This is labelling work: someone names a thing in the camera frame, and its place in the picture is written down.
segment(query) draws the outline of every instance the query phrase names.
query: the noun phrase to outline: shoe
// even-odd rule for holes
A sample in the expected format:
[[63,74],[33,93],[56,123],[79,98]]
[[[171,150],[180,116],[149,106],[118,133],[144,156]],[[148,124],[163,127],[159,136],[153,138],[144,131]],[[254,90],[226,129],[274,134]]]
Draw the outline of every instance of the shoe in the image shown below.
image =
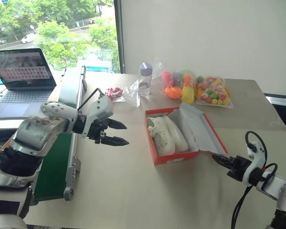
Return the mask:
[[171,136],[176,145],[176,153],[184,152],[189,149],[189,145],[186,142],[183,134],[177,127],[177,125],[167,116],[163,116],[163,119],[166,121],[168,131],[170,132]]
[[147,126],[159,156],[175,153],[175,142],[162,117],[147,118]]

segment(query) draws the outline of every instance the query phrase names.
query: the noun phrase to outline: laptop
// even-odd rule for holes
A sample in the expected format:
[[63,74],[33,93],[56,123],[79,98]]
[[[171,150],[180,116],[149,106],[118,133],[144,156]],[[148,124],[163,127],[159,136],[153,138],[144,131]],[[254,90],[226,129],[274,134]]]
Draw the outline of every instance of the laptop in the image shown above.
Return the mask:
[[39,48],[0,51],[0,79],[8,90],[0,99],[0,119],[37,113],[56,86]]

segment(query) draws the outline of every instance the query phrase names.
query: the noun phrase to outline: window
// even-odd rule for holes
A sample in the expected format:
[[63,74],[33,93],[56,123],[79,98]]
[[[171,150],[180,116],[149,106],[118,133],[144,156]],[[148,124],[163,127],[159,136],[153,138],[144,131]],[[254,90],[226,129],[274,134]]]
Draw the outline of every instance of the window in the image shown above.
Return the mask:
[[113,0],[0,0],[0,50],[40,47],[55,70],[120,73]]

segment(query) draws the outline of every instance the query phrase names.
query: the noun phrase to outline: shoe box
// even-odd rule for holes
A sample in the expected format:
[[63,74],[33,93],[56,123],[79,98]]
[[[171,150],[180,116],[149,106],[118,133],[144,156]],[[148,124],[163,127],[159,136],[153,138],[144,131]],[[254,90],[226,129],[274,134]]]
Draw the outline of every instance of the shoe box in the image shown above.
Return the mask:
[[[226,147],[207,115],[187,103],[182,103],[180,107],[148,110],[145,111],[145,114],[145,127],[155,166],[190,160],[195,158],[200,151],[207,151],[220,155],[227,154]],[[161,117],[164,115],[169,117],[180,129],[189,145],[188,151],[164,156],[159,156],[157,154],[153,138],[148,130],[146,118]]]

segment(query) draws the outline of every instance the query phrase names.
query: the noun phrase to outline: white wall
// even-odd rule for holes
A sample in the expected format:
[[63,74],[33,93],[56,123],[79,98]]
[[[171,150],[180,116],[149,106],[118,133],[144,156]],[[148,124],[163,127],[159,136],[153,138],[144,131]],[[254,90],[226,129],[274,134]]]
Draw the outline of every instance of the white wall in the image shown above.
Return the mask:
[[286,0],[122,0],[122,17],[126,73],[166,57],[286,94]]

